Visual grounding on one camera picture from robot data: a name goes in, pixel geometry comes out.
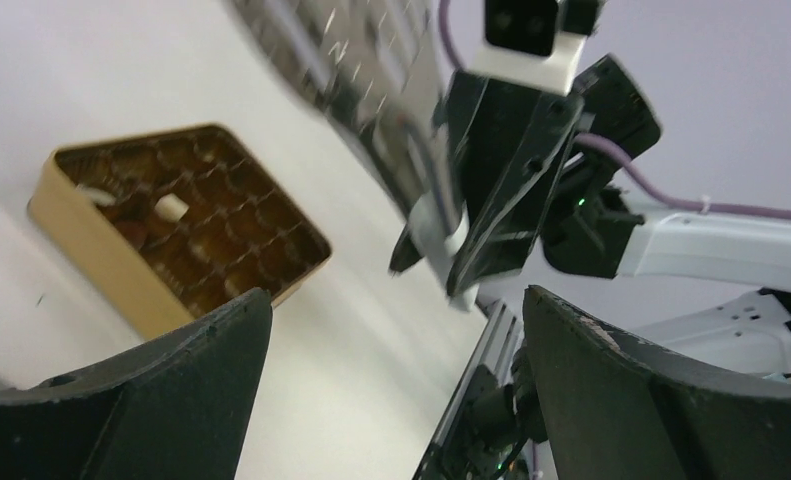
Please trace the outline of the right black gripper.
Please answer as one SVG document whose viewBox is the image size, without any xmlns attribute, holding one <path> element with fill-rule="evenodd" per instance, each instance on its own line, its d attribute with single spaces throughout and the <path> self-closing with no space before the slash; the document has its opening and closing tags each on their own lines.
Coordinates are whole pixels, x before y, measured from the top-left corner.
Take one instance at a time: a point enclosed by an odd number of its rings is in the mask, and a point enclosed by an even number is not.
<svg viewBox="0 0 791 480">
<path fill-rule="evenodd" d="M 435 213 L 439 190 L 452 188 L 443 195 L 470 223 L 462 246 L 442 255 L 453 261 L 449 297 L 518 274 L 546 215 L 541 240 L 549 264 L 603 260 L 596 224 L 605 161 L 576 137 L 571 143 L 583 108 L 578 93 L 555 95 L 457 70 L 432 111 L 442 143 L 425 138 L 413 117 L 388 112 L 388 191 L 398 208 L 409 215 L 426 195 Z M 559 177 L 570 143 L 571 162 Z"/>
</svg>

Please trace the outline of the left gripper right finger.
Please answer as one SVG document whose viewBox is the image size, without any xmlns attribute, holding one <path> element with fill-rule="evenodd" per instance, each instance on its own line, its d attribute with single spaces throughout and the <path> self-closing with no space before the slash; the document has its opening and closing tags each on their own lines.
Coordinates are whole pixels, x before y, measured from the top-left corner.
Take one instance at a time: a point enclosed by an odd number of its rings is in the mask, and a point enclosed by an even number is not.
<svg viewBox="0 0 791 480">
<path fill-rule="evenodd" d="M 712 366 L 540 286 L 527 355 L 561 479 L 791 479 L 791 384 Z"/>
</svg>

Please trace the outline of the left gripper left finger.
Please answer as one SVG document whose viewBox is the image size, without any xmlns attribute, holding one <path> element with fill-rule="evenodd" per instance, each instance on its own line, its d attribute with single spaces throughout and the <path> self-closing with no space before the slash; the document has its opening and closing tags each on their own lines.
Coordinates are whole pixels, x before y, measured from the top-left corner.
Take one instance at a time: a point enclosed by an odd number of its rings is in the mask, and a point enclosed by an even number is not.
<svg viewBox="0 0 791 480">
<path fill-rule="evenodd" d="M 231 479 L 264 368 L 271 299 L 200 319 L 25 390 L 0 390 L 0 479 Z"/>
</svg>

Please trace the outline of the metal serving tongs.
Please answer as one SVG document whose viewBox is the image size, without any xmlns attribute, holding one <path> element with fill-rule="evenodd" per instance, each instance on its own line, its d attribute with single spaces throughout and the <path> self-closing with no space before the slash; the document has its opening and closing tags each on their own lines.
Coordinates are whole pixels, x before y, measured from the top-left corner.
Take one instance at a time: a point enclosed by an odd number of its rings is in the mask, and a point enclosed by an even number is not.
<svg viewBox="0 0 791 480">
<path fill-rule="evenodd" d="M 316 110 L 401 212 L 389 269 L 445 283 L 469 230 L 426 1 L 233 1 L 285 84 Z"/>
</svg>

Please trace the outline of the gold chocolate box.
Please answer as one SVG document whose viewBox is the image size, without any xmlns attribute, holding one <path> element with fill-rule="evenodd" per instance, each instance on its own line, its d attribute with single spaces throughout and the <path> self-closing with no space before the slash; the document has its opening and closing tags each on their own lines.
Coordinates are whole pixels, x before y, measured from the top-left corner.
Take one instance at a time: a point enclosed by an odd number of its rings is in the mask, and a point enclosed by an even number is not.
<svg viewBox="0 0 791 480">
<path fill-rule="evenodd" d="M 252 289 L 278 305 L 332 254 L 220 124 L 61 147 L 43 164 L 28 213 L 146 340 Z"/>
</svg>

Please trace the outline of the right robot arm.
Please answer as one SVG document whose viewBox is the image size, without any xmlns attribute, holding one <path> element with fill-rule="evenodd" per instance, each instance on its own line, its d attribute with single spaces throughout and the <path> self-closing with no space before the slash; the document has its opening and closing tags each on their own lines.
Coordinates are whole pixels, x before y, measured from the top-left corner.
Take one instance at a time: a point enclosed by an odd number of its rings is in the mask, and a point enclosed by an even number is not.
<svg viewBox="0 0 791 480">
<path fill-rule="evenodd" d="M 434 109 L 434 152 L 414 117 L 392 124 L 418 157 L 426 191 L 392 255 L 421 259 L 450 304 L 468 311 L 485 279 L 521 269 L 534 247 L 579 277 L 670 276 L 749 292 L 648 325 L 640 335 L 697 360 L 791 375 L 791 210 L 681 199 L 634 160 L 661 137 L 646 96 L 613 55 L 555 95 L 458 72 Z"/>
</svg>

